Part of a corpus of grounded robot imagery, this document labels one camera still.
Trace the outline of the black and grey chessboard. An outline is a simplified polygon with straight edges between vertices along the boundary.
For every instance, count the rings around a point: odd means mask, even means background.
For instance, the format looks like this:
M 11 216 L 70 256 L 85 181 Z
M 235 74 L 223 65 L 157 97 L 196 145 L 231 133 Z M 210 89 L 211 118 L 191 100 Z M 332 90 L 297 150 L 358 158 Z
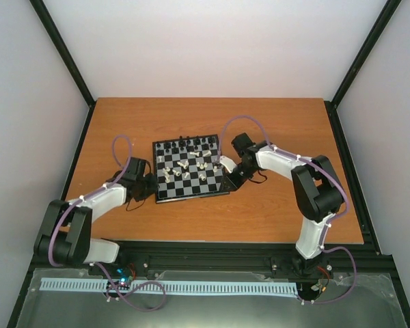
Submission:
M 154 174 L 158 182 L 156 203 L 162 204 L 200 197 L 226 195 L 223 167 L 217 164 L 218 135 L 180 136 L 152 143 Z M 210 150 L 210 156 L 202 153 Z M 189 152 L 199 152 L 192 156 Z

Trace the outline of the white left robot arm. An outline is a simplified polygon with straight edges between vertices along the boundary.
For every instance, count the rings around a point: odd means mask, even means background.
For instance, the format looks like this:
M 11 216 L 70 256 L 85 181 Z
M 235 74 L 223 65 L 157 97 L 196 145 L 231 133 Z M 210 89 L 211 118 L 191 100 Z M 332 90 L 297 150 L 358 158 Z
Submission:
M 131 157 L 97 190 L 76 199 L 49 203 L 33 252 L 54 267 L 103 262 L 114 275 L 123 274 L 128 257 L 113 241 L 92 238 L 92 224 L 109 211 L 145 201 L 157 190 L 157 179 L 150 162 Z

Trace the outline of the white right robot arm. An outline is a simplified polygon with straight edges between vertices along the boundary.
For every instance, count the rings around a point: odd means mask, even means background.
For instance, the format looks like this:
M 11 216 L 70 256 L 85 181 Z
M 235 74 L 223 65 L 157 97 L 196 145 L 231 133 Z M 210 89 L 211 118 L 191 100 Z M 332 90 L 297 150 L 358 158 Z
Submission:
M 292 182 L 303 221 L 291 262 L 298 276 L 309 275 L 321 262 L 331 222 L 348 203 L 330 160 L 323 155 L 312 158 L 292 154 L 266 141 L 254 143 L 245 133 L 236 136 L 232 146 L 241 162 L 219 157 L 218 164 L 225 168 L 222 190 L 236 191 L 255 173 L 266 170 Z

